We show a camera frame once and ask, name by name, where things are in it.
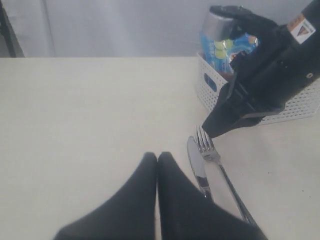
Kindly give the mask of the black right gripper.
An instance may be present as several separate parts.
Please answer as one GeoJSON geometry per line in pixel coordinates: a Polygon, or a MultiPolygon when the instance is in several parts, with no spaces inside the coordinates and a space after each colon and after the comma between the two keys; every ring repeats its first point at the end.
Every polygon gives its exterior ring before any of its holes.
{"type": "Polygon", "coordinates": [[[210,138],[258,125],[300,93],[300,44],[260,46],[236,60],[235,79],[223,87],[219,105],[202,124],[210,138]]]}

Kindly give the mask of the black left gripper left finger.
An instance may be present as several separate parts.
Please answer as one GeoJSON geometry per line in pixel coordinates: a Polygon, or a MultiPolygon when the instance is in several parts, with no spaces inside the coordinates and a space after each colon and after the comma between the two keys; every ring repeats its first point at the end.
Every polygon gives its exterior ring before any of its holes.
{"type": "Polygon", "coordinates": [[[56,240],[153,240],[157,157],[146,152],[127,182],[104,204],[64,226],[56,240]]]}

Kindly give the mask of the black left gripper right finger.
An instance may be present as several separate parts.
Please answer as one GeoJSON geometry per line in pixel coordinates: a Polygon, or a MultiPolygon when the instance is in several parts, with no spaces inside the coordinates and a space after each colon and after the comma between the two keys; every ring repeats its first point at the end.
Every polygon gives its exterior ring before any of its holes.
{"type": "Polygon", "coordinates": [[[170,152],[157,162],[161,236],[164,240],[263,240],[263,232],[225,211],[193,185],[170,152]]]}

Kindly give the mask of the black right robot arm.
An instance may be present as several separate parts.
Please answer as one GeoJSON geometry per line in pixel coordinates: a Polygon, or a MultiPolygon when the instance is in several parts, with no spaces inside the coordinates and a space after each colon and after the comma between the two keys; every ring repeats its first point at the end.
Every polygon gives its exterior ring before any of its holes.
{"type": "Polygon", "coordinates": [[[220,90],[202,128],[211,138],[259,124],[320,76],[320,3],[312,1],[285,25],[241,6],[213,5],[205,32],[216,41],[243,34],[259,41],[230,62],[233,77],[220,90]]]}

